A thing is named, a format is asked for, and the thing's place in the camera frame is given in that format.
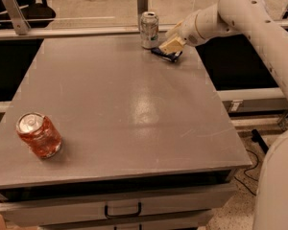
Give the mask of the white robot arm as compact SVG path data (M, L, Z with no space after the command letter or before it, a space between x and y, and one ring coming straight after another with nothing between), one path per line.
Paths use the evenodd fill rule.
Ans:
M166 33L163 53L198 46L209 39L244 35L288 101L288 32L267 13L261 0L218 0L189 14ZM261 166L253 230L288 230L288 130L268 149Z

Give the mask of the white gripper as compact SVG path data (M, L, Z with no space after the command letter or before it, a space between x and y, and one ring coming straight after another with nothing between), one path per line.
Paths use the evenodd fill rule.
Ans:
M192 47L204 44L204 39L196 25L198 14L197 11L189 14L183 21L166 32L167 40L159 46L164 54L180 52L185 44Z

